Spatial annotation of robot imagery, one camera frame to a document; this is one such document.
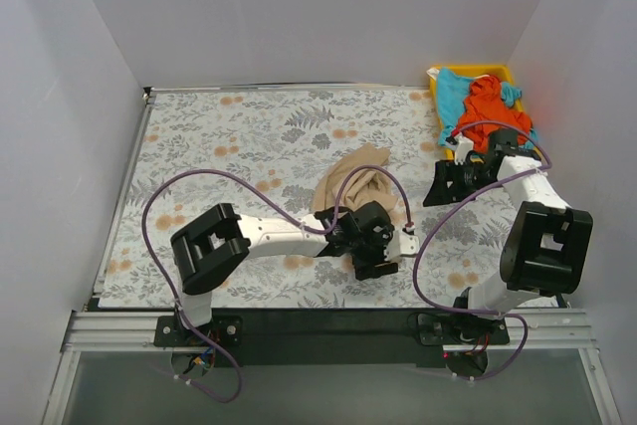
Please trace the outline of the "beige t shirt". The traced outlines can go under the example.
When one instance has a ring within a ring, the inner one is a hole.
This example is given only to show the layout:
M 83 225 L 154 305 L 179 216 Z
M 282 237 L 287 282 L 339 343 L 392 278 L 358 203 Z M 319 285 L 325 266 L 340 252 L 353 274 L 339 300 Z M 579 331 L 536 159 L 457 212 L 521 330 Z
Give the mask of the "beige t shirt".
M 324 211 L 335 204 L 339 187 L 344 178 L 355 168 L 362 165 L 387 166 L 390 150 L 366 143 L 335 163 L 319 181 L 310 207 L 312 212 Z M 399 226 L 406 221 L 406 210 L 401 200 L 391 190 L 389 178 L 374 169 L 357 171 L 347 182 L 339 205 L 357 210 L 372 201 L 378 202 L 390 215 L 392 224 Z

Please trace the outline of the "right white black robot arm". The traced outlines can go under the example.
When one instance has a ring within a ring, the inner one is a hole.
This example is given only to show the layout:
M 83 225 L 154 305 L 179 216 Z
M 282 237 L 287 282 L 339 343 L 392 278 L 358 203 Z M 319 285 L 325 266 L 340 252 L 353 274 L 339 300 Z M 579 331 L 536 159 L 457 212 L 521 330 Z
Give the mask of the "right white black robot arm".
M 539 297 L 573 293 L 581 280 L 592 216 L 572 208 L 547 178 L 546 153 L 521 131 L 498 124 L 479 153 L 461 129 L 446 138 L 453 156 L 435 165 L 423 204 L 460 208 L 480 193 L 502 188 L 517 207 L 499 269 L 456 298 L 451 311 L 417 318 L 425 345 L 485 342 L 503 333 L 505 316 Z

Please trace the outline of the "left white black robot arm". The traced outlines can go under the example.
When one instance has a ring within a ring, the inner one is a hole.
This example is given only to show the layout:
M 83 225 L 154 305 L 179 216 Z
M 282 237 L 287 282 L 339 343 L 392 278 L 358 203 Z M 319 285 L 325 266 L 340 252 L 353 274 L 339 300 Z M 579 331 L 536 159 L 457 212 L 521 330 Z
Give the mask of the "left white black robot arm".
M 355 211 L 335 208 L 309 214 L 295 225 L 285 219 L 240 215 L 220 203 L 173 234 L 179 273 L 177 332 L 192 345 L 212 331 L 212 291 L 246 260 L 275 256 L 308 258 L 347 255 L 359 281 L 398 270 L 398 259 L 418 248 L 417 238 L 394 227 L 376 201 Z

